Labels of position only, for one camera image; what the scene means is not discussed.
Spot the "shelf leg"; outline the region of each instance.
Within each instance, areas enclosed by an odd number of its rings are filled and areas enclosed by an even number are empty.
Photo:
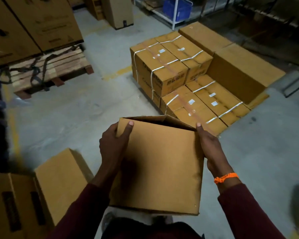
[[[174,8],[174,16],[173,16],[173,23],[171,29],[174,31],[175,23],[176,23],[176,15],[177,15],[177,8],[178,8],[178,0],[175,0],[175,8]]]

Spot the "open cardboard box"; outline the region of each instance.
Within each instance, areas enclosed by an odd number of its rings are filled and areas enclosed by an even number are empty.
[[[110,206],[152,213],[199,214],[204,157],[196,129],[171,116],[120,118],[134,127]]]

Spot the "concrete floor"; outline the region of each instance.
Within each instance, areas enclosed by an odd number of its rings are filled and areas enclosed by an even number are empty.
[[[134,26],[119,31],[86,10],[76,11],[75,17],[95,73],[36,93],[26,101],[4,88],[11,156],[25,169],[33,170],[70,147],[96,173],[101,163],[99,139],[109,125],[120,117],[160,114],[132,78],[129,47],[171,29],[136,7]],[[220,137],[231,165],[286,237],[294,227],[289,212],[291,192],[299,183],[299,92],[285,99],[280,89],[297,75],[291,72],[269,88],[270,98]],[[233,238],[218,195],[205,166],[199,216],[174,216],[174,221],[188,223],[208,239]],[[142,213],[119,210],[117,214],[149,221]]]

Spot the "metal shelving rack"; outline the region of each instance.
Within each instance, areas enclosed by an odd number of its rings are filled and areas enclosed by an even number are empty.
[[[139,3],[140,5],[142,5],[142,1],[143,0],[134,0],[134,5],[136,5],[136,3]],[[194,19],[199,18],[202,15],[206,15],[206,14],[218,11],[220,9],[223,9],[224,7],[227,7],[228,4],[233,3],[235,0],[222,0],[223,2],[221,2],[221,3],[220,3],[220,0],[208,0],[208,1],[204,2],[205,5],[203,5],[203,6],[193,7],[193,10],[191,12],[189,19],[176,21],[178,1],[179,0],[175,0],[173,20],[171,20],[167,15],[164,14],[162,7],[151,10],[155,15],[157,15],[161,19],[167,21],[168,23],[170,23],[172,30],[175,29],[176,24],[179,24],[179,23],[185,22],[185,21],[194,20]]]

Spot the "blue plastic crate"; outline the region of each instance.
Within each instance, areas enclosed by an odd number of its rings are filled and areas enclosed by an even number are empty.
[[[189,18],[192,11],[193,4],[187,0],[178,0],[176,21],[183,21]],[[173,20],[175,9],[175,0],[165,0],[163,5],[163,12]]]

